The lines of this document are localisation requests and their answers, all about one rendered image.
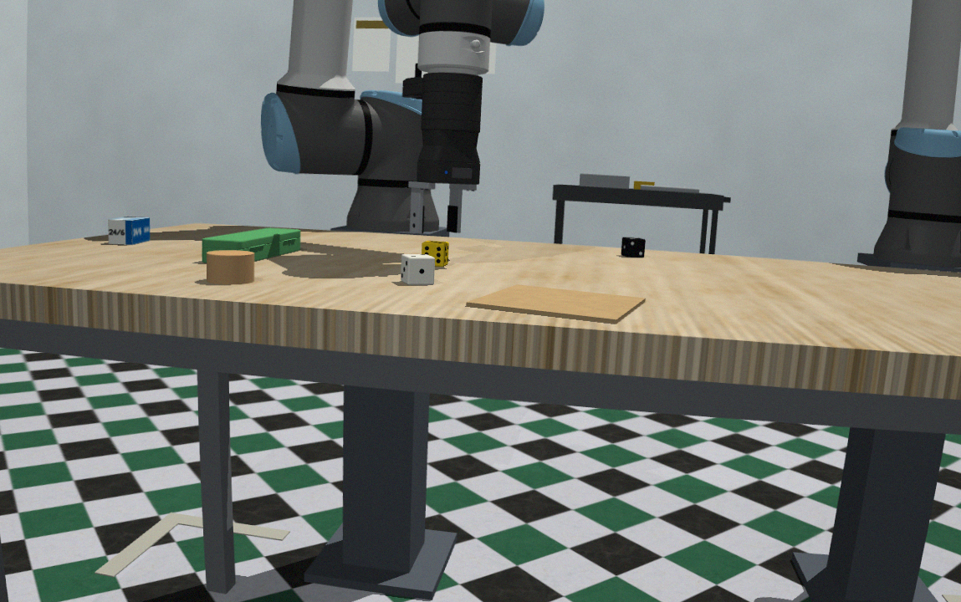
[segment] blue joint cap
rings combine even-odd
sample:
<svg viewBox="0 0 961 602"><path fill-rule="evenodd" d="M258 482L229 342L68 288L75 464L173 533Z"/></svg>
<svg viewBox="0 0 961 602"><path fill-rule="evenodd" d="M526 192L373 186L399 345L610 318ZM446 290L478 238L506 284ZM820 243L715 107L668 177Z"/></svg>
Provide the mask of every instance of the blue joint cap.
<svg viewBox="0 0 961 602"><path fill-rule="evenodd" d="M961 156L961 130L928 130L924 127L901 127L894 141L897 148L919 156L952 159Z"/></svg>
<svg viewBox="0 0 961 602"><path fill-rule="evenodd" d="M544 0L529 0L529 10L525 11L525 20L521 23L518 35L510 46L524 46L536 38L540 31L541 24L544 24Z"/></svg>
<svg viewBox="0 0 961 602"><path fill-rule="evenodd" d="M391 19L387 18L386 3L387 3L387 0L380 0L380 3L378 3L378 8L380 8L380 18L384 19L384 24L387 26L387 29L390 29L391 31L395 32L395 34L397 35L405 35L405 37L407 38L415 38L414 35L406 35L395 28L395 24L391 22Z"/></svg>
<svg viewBox="0 0 961 602"><path fill-rule="evenodd" d="M290 125L286 108L276 92L265 96L261 105L261 142L271 168L301 174L301 156L294 127Z"/></svg>
<svg viewBox="0 0 961 602"><path fill-rule="evenodd" d="M422 114L422 100L421 99L408 99L402 95L401 92L387 92L385 90L366 90L361 92L362 99L379 99L387 100L387 102L399 105L402 108L407 108L408 110L414 111L417 115Z"/></svg>

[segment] small cube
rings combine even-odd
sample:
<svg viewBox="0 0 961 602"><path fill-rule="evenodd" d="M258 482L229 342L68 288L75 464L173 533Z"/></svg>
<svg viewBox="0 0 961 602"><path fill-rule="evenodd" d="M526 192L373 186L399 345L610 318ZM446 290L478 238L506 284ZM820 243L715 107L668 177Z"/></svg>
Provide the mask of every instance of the small cube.
<svg viewBox="0 0 961 602"><path fill-rule="evenodd" d="M621 240L621 256L643 257L644 242L641 237L623 237Z"/></svg>
<svg viewBox="0 0 961 602"><path fill-rule="evenodd" d="M402 282L408 285L435 284L435 257L402 255Z"/></svg>
<svg viewBox="0 0 961 602"><path fill-rule="evenodd" d="M117 217L109 220L109 244L137 244L148 241L148 217Z"/></svg>
<svg viewBox="0 0 961 602"><path fill-rule="evenodd" d="M435 257L435 267L441 268L450 263L450 243L437 240L426 240L420 245L423 255Z"/></svg>

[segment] wooden tabletop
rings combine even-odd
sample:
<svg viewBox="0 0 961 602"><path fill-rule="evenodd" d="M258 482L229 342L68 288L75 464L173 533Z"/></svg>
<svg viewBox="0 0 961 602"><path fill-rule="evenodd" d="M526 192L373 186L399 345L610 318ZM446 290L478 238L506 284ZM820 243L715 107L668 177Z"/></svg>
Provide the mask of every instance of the wooden tabletop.
<svg viewBox="0 0 961 602"><path fill-rule="evenodd" d="M961 400L961 275L613 247L301 232L255 282L205 282L201 239L154 228L0 250L0 319L362 354ZM433 286L402 254L450 244ZM617 324L468 301L527 285L642 297Z"/></svg>

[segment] light blue wall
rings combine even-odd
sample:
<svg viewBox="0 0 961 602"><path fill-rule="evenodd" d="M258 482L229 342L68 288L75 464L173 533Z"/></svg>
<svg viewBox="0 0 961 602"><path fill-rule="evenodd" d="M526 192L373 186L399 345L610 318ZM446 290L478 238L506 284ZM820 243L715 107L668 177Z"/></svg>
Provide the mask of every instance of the light blue wall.
<svg viewBox="0 0 961 602"><path fill-rule="evenodd" d="M28 243L25 188L31 243L124 215L344 224L355 178L263 159L259 113L288 64L290 0L30 4L28 140L23 4L0 1L0 247ZM483 175L461 236L549 242L550 187L592 172L732 197L722 254L854 263L873 251L912 0L546 4L538 37L500 47L485 77ZM376 15L376 0L355 1L356 17ZM446 187L435 197L445 220ZM636 236L693 252L698 229L693 211L569 203L565 242Z"/></svg>

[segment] brown cylinder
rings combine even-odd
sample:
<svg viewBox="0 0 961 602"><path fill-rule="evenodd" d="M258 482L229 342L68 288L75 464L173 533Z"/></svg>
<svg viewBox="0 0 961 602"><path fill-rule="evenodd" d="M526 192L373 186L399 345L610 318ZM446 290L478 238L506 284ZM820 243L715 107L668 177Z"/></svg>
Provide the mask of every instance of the brown cylinder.
<svg viewBox="0 0 961 602"><path fill-rule="evenodd" d="M209 251L205 254L205 279L209 284L253 282L253 252Z"/></svg>

